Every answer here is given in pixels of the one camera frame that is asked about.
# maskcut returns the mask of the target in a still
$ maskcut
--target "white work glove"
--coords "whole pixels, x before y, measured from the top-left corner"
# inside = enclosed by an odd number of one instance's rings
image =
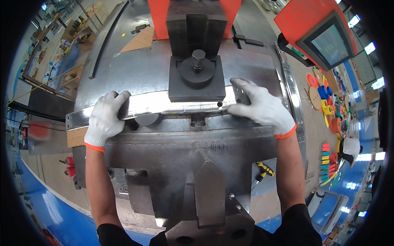
[[[106,140],[120,133],[125,127],[125,122],[119,120],[117,115],[130,96],[128,91],[119,95],[111,91],[98,99],[89,117],[89,127],[85,134],[86,147],[104,153]]]
[[[244,78],[231,78],[230,82],[243,90],[251,101],[250,105],[230,105],[227,109],[230,114],[250,118],[263,126],[273,126],[276,139],[284,139],[295,131],[293,116],[282,105],[280,98],[271,95],[267,88]]]

